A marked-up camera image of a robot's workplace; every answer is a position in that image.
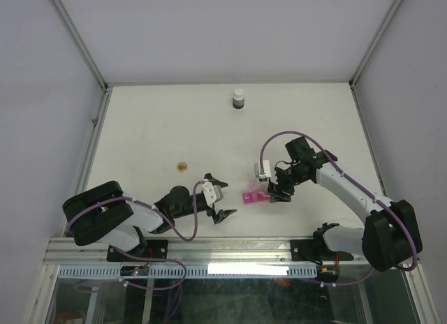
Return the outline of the pink weekly pill organizer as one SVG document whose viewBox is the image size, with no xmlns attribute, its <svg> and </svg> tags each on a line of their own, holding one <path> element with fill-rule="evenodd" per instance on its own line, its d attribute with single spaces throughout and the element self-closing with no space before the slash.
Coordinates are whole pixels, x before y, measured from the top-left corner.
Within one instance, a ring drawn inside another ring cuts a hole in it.
<svg viewBox="0 0 447 324">
<path fill-rule="evenodd" d="M 263 196 L 259 193 L 254 193 L 250 191 L 250 181 L 249 181 L 249 190 L 245 191 L 242 194 L 242 201 L 245 205 L 252 205 L 255 203 L 264 203 L 270 200 L 269 194 L 267 196 Z"/>
</svg>

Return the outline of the gold bottle cap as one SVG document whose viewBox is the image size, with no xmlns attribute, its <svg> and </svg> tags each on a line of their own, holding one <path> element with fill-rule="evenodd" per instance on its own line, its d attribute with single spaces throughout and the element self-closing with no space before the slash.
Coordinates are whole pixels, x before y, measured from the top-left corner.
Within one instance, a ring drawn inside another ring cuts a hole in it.
<svg viewBox="0 0 447 324">
<path fill-rule="evenodd" d="M 179 162 L 177 164 L 177 170 L 179 172 L 186 172 L 188 170 L 188 164 L 186 162 Z"/>
</svg>

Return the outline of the clear bottle yellow pills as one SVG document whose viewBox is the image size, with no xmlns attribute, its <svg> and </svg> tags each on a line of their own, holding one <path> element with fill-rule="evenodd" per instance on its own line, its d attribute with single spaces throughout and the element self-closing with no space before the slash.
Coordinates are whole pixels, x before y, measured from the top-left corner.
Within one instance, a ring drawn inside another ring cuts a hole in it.
<svg viewBox="0 0 447 324">
<path fill-rule="evenodd" d="M 250 191 L 259 193 L 263 196 L 268 195 L 269 180 L 261 181 L 259 179 L 253 179 L 250 181 Z"/>
</svg>

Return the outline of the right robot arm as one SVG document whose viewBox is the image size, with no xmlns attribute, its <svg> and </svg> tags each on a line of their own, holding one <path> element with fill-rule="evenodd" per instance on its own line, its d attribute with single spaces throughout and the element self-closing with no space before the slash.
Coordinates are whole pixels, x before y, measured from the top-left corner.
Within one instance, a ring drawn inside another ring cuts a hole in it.
<svg viewBox="0 0 447 324">
<path fill-rule="evenodd" d="M 423 249 L 416 214 L 406 200 L 394 201 L 370 191 L 348 174 L 337 157 L 304 133 L 286 143 L 290 157 L 286 169 L 275 167 L 276 180 L 267 174 L 268 165 L 259 157 L 259 180 L 268 183 L 271 203 L 289 202 L 295 188 L 313 182 L 340 199 L 362 222 L 362 228 L 348 228 L 340 223 L 324 223 L 314 231 L 310 260 L 320 262 L 337 252 L 363 256 L 373 269 L 413 270 Z"/>
</svg>

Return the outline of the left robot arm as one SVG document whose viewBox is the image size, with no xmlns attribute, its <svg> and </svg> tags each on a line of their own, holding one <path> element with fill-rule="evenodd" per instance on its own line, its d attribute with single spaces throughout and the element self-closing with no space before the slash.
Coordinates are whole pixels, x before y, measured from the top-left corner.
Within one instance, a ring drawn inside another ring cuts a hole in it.
<svg viewBox="0 0 447 324">
<path fill-rule="evenodd" d="M 234 209 L 216 208 L 226 187 L 227 183 L 207 173 L 194 184 L 193 191 L 174 186 L 149 204 L 126 195 L 119 182 L 112 180 L 62 204 L 66 232 L 78 246 L 99 242 L 138 260 L 147 249 L 144 232 L 160 235 L 171 230 L 181 240 L 191 242 L 198 234 L 199 213 L 204 212 L 216 225 L 236 213 Z"/>
</svg>

